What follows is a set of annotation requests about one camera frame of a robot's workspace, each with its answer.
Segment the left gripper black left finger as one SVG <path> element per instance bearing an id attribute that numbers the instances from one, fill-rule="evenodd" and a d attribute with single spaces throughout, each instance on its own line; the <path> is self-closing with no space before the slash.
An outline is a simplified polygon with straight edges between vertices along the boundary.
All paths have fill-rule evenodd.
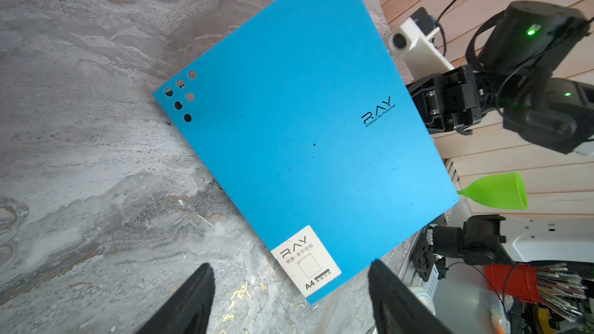
<path id="1" fill-rule="evenodd" d="M 215 294 L 212 267 L 202 264 L 136 332 L 206 333 Z"/>

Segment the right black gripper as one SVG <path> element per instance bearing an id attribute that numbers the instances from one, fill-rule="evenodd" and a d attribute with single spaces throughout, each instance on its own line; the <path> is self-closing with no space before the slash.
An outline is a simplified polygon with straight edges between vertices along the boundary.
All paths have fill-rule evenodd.
<path id="1" fill-rule="evenodd" d="M 471 127 L 482 120 L 479 89 L 470 65 L 423 77 L 407 89 L 431 135 L 451 131 L 471 135 Z"/>

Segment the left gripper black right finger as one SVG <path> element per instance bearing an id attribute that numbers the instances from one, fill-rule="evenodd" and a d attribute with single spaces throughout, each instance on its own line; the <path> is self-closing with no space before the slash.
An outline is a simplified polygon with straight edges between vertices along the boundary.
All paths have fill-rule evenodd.
<path id="1" fill-rule="evenodd" d="M 371 264 L 368 285 L 378 333 L 451 333 L 379 259 Z"/>

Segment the blue black file folder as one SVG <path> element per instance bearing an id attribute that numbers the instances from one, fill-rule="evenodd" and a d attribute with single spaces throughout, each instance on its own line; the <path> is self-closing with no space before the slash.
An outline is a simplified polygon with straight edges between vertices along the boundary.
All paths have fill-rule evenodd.
<path id="1" fill-rule="evenodd" d="M 363 0 L 275 0 L 154 96 L 309 303 L 459 202 Z"/>

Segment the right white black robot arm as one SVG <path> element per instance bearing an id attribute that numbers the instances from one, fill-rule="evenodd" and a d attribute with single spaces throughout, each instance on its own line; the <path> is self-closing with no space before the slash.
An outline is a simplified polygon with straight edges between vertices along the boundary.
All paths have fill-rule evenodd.
<path id="1" fill-rule="evenodd" d="M 429 39 L 445 32 L 424 8 L 415 12 L 388 40 L 402 54 L 415 82 L 408 89 L 429 134 L 473 134 L 492 111 L 503 128 L 526 142 L 564 155 L 593 156 L 593 85 L 552 77 L 575 44 L 590 34 L 578 9 L 544 2 L 516 1 L 488 19 L 471 38 L 466 65 L 454 68 Z M 494 28 L 476 54 L 479 35 Z M 485 207 L 527 210 L 520 173 L 478 179 L 459 194 Z M 424 281 L 434 268 L 443 278 L 445 261 L 468 265 L 514 265 L 530 261 L 516 245 L 527 236 L 501 233 L 510 228 L 501 215 L 472 216 L 463 228 L 439 225 L 422 229 L 411 262 Z"/>

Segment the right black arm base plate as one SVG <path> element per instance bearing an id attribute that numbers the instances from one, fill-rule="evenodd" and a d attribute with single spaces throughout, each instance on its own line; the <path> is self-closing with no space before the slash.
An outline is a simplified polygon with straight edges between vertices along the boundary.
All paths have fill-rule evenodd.
<path id="1" fill-rule="evenodd" d="M 419 237 L 411 252 L 411 262 L 415 271 L 424 282 L 428 282 L 434 271 L 438 280 L 446 277 L 446 260 L 442 255 L 435 252 L 433 246 L 433 229 L 438 224 L 429 224 L 425 226 L 419 234 Z"/>

